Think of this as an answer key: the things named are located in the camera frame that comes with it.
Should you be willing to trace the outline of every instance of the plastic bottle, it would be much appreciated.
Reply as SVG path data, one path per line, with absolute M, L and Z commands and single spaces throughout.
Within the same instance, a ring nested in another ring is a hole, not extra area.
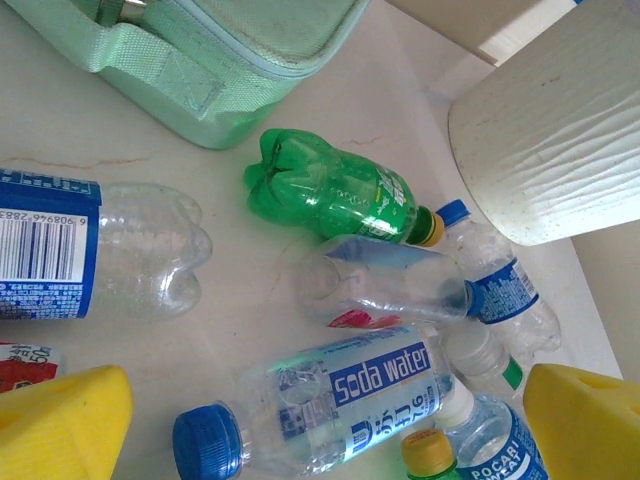
M 442 430 L 412 433 L 402 440 L 402 458 L 411 480 L 462 480 L 449 439 Z
M 478 318 L 491 325 L 518 358 L 560 347 L 560 323 L 540 298 L 511 243 L 495 228 L 469 219 L 461 200 L 439 211 L 446 226 L 447 253 L 460 265 L 465 278 L 484 290 Z
M 525 370 L 489 327 L 465 322 L 447 337 L 445 353 L 472 391 L 489 393 L 526 418 L 522 396 L 530 367 Z
M 549 479 L 529 427 L 503 401 L 474 396 L 456 379 L 434 419 L 451 441 L 464 480 Z
M 0 169 L 0 318 L 174 317 L 211 255 L 190 197 Z
M 331 239 L 303 259 L 295 288 L 304 311 L 330 327 L 445 327 L 477 315 L 483 303 L 482 290 L 449 257 L 358 235 Z
M 442 237 L 442 219 L 416 204 L 402 177 L 371 160 L 301 130 L 267 130 L 260 149 L 262 163 L 249 166 L 244 180 L 262 218 L 327 239 L 359 234 L 432 246 Z
M 240 378 L 234 403 L 181 414 L 182 480 L 331 470 L 447 401 L 453 376 L 433 329 L 394 327 L 304 350 Z

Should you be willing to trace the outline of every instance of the white countertop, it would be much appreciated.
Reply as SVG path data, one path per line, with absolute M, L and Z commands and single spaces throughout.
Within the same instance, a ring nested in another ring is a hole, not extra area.
M 157 182 L 190 194 L 204 211 L 213 256 L 197 272 L 203 298 L 188 315 L 155 324 L 91 317 L 0 323 L 2 340 L 61 349 L 69 371 L 124 367 L 136 409 L 121 458 L 132 468 L 155 467 L 166 480 L 177 478 L 166 452 L 178 413 L 228 399 L 233 379 L 257 362 L 353 333 L 311 324 L 293 307 L 291 266 L 318 239 L 266 223 L 245 207 L 242 172 L 259 160 L 259 134 L 273 126 L 308 129 L 397 170 L 429 207 L 470 201 L 449 151 L 446 116 L 451 99 L 491 71 L 375 0 L 337 57 L 285 99 L 264 128 L 233 150 L 213 152 L 76 69 L 3 3 L 0 65 L 1 166 L 104 183 Z M 563 328 L 563 347 L 539 360 L 619 377 L 571 241 L 520 253 Z M 382 480 L 403 471 L 392 439 L 324 478 Z M 246 470 L 242 478 L 268 477 Z

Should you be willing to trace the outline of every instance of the green plastic bottle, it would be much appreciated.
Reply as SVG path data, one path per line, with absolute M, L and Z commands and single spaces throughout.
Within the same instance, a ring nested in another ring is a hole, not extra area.
M 324 238 L 358 234 L 390 242 L 432 246 L 442 219 L 416 205 L 397 173 L 333 148 L 301 130 L 267 130 L 262 162 L 249 166 L 249 207 L 282 225 L 304 225 Z
M 411 480 L 462 480 L 449 439 L 442 430 L 412 433 L 402 441 L 402 458 Z

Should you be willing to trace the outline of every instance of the red label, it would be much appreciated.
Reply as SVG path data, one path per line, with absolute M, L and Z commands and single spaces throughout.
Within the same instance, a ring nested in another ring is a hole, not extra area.
M 58 365 L 53 363 L 2 360 L 0 361 L 0 393 L 51 380 L 56 376 L 57 370 Z
M 374 320 L 367 312 L 349 310 L 336 318 L 329 326 L 333 328 L 386 328 L 399 325 L 401 323 L 399 320 L 400 317 L 398 315 L 389 315 L 388 317 Z

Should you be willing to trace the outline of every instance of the white bottle cap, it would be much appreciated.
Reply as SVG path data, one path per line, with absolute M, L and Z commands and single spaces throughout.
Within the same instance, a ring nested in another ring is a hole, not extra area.
M 445 399 L 442 408 L 433 415 L 436 424 L 441 428 L 453 428 L 462 425 L 469 420 L 475 406 L 473 393 L 460 380 L 456 377 L 454 378 L 452 395 Z
M 500 339 L 477 320 L 456 329 L 446 341 L 445 352 L 453 366 L 467 377 L 482 375 L 507 358 Z

